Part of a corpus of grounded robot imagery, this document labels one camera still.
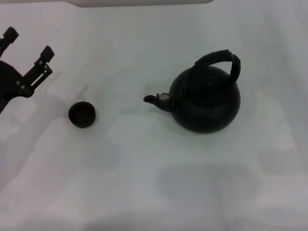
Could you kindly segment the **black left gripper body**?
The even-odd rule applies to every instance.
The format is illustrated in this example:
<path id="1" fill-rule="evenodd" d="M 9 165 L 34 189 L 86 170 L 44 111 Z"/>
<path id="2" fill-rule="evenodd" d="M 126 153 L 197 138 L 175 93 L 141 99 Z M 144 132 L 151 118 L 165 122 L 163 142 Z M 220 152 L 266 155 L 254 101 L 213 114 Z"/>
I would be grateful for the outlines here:
<path id="1" fill-rule="evenodd" d="M 0 62 L 0 112 L 4 110 L 10 100 L 22 96 L 20 85 L 22 75 L 11 65 Z"/>

